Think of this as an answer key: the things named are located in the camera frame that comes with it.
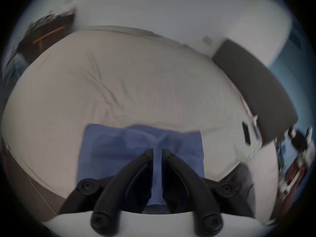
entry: blue cloth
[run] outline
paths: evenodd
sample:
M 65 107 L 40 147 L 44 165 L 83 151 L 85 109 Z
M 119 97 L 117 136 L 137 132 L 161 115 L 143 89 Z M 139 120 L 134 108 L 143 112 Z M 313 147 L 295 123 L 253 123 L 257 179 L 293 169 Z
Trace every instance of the blue cloth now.
M 153 187 L 148 205 L 165 204 L 161 186 L 163 148 L 169 149 L 200 177 L 204 177 L 200 132 L 180 133 L 143 125 L 121 129 L 89 124 L 79 154 L 77 183 L 85 178 L 114 176 L 148 148 L 154 149 Z

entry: white bed sheet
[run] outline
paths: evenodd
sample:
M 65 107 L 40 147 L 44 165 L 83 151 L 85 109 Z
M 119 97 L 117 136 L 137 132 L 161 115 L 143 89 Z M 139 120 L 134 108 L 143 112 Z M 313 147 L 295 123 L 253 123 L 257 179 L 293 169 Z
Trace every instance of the white bed sheet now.
M 89 123 L 200 130 L 205 176 L 212 180 L 248 162 L 261 140 L 232 83 L 211 59 L 162 37 L 122 31 L 77 31 L 47 49 L 22 75 L 1 129 L 24 171 L 66 198 L 76 185 Z M 251 146 L 245 144 L 243 121 Z

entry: cable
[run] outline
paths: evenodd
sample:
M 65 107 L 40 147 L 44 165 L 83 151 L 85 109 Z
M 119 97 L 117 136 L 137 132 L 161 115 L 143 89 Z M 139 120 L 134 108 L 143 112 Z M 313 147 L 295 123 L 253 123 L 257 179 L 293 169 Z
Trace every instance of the cable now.
M 31 185 L 33 186 L 33 188 L 34 189 L 36 189 L 36 191 L 39 193 L 39 195 L 41 195 L 41 197 L 44 199 L 44 201 L 47 203 L 47 205 L 49 206 L 49 208 L 56 214 L 56 216 L 58 215 L 55 211 L 54 211 L 54 209 L 49 205 L 49 203 L 47 202 L 47 200 L 43 197 L 43 195 L 38 191 L 38 189 L 32 184 L 32 182 L 31 182 L 31 179 L 30 179 L 30 176 L 29 175 L 27 175 L 27 177 L 28 177 L 28 180 L 30 181 L 30 183 L 31 183 Z

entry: wall socket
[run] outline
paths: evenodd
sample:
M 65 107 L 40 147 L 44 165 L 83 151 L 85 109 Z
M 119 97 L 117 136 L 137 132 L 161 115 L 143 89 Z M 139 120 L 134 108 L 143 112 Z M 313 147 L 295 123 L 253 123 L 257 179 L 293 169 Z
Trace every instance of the wall socket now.
M 212 40 L 210 37 L 208 37 L 207 35 L 205 35 L 203 38 L 202 38 L 202 41 L 207 44 L 207 45 L 211 45 L 212 44 Z

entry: wooden furniture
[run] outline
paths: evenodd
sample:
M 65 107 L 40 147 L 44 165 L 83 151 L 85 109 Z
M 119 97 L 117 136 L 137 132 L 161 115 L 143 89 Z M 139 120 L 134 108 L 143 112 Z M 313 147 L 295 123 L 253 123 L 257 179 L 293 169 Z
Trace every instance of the wooden furniture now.
M 65 27 L 66 26 L 59 27 L 59 28 L 57 28 L 57 29 L 45 34 L 44 36 L 39 37 L 38 39 L 34 40 L 32 44 L 38 43 L 39 44 L 39 51 L 40 51 L 40 53 L 44 52 L 43 40 L 46 39 L 47 37 L 59 32 L 59 31 L 61 31 L 62 37 L 64 38 L 65 37 Z
M 39 26 L 23 38 L 17 47 L 17 52 L 21 53 L 25 60 L 31 64 L 41 55 L 44 47 L 48 49 L 72 31 L 71 25 L 74 20 L 75 14 L 70 14 Z

